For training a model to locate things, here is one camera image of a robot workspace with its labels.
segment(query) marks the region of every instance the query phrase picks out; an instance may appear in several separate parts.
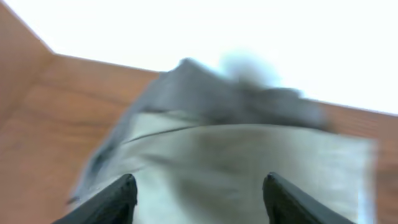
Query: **white wall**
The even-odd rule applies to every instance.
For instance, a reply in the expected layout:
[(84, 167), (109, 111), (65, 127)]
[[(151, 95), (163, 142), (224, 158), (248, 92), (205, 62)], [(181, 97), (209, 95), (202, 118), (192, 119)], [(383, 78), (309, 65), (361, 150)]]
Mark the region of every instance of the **white wall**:
[(60, 54), (169, 70), (251, 50), (309, 98), (398, 114), (396, 0), (6, 2)]

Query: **cloth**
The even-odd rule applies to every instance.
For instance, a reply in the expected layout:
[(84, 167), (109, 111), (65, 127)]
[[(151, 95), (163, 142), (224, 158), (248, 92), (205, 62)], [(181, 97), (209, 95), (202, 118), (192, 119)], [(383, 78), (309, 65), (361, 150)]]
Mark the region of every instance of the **cloth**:
[(125, 112), (118, 124), (88, 161), (71, 201), (85, 195), (119, 148), (138, 113), (186, 111), (211, 124), (276, 124), (329, 130), (329, 122), (314, 102), (300, 98), (297, 90), (242, 89), (219, 79), (212, 71), (186, 58), (161, 73)]
[(132, 119), (108, 168), (73, 207), (128, 173), (138, 188), (134, 223), (267, 223), (261, 187), (270, 171), (353, 222), (361, 191), (373, 201), (371, 140), (269, 124), (212, 125), (184, 111)]

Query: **wooden floor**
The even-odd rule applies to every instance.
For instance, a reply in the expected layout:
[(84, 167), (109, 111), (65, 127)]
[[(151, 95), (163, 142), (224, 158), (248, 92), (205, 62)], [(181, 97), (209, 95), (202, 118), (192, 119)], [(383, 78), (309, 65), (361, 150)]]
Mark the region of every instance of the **wooden floor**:
[[(156, 73), (57, 56), (0, 129), (0, 223), (50, 223), (92, 150)], [(398, 119), (323, 105), (339, 132), (376, 138), (381, 223), (398, 222)]]

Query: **gray cloth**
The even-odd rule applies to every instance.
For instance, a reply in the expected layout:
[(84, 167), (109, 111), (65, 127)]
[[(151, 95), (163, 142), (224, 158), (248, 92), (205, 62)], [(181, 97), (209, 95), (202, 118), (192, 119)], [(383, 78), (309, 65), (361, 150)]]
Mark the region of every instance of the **gray cloth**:
[(86, 194), (98, 174), (106, 170), (134, 117), (144, 111), (186, 111), (214, 125), (276, 124), (328, 129), (322, 109), (301, 99), (293, 89), (242, 89), (219, 79), (192, 59), (183, 59), (176, 69), (161, 73), (125, 112), (88, 161), (72, 200)]

